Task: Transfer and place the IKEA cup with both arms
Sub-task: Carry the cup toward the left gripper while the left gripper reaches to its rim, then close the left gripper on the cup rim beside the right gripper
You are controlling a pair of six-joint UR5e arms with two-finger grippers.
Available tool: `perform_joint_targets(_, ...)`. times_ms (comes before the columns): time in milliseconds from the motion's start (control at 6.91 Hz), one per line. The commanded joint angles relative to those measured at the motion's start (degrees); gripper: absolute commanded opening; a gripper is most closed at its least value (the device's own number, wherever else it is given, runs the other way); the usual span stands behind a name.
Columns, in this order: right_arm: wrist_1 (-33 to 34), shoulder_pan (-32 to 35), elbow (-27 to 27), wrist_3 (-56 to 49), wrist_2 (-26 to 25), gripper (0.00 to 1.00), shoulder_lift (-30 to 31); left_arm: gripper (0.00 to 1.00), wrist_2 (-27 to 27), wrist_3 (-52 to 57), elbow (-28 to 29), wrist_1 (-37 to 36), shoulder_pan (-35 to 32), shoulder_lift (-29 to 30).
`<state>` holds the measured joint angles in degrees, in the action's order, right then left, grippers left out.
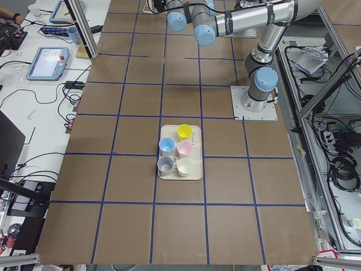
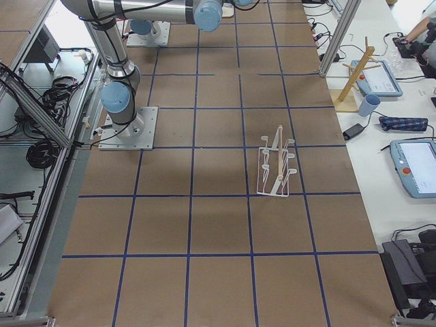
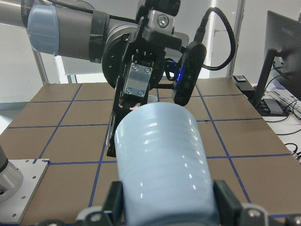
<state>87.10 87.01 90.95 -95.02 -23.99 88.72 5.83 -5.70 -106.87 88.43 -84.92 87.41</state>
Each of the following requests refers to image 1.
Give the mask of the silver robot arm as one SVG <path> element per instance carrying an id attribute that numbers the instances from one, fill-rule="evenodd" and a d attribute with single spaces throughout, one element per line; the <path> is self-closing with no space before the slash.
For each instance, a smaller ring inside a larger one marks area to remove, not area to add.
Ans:
<path id="1" fill-rule="evenodd" d="M 276 88 L 278 74 L 271 68 L 274 53 L 287 28 L 314 12 L 320 1 L 236 1 L 231 10 L 217 11 L 212 1 L 158 1 L 157 11 L 167 13 L 168 25 L 181 32 L 193 26 L 200 46 L 211 45 L 217 37 L 235 38 L 245 30 L 259 30 L 259 37 L 247 38 L 245 69 L 250 79 L 241 105 L 249 112 L 259 113 L 266 107 L 268 96 Z"/>

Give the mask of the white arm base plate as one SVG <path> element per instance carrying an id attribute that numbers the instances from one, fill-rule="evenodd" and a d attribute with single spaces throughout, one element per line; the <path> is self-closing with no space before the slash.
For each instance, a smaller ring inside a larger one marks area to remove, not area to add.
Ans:
<path id="1" fill-rule="evenodd" d="M 269 93 L 267 100 L 255 101 L 249 96 L 249 86 L 231 86 L 231 98 L 235 120 L 278 121 L 275 104 L 278 90 L 273 97 Z"/>

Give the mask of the person forearm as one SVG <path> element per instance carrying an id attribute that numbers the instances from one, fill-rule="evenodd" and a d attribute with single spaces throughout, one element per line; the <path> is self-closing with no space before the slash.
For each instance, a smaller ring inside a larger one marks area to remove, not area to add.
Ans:
<path id="1" fill-rule="evenodd" d="M 4 20 L 12 20 L 17 25 L 21 25 L 25 19 L 20 13 L 12 12 L 2 6 L 0 7 L 0 17 Z"/>

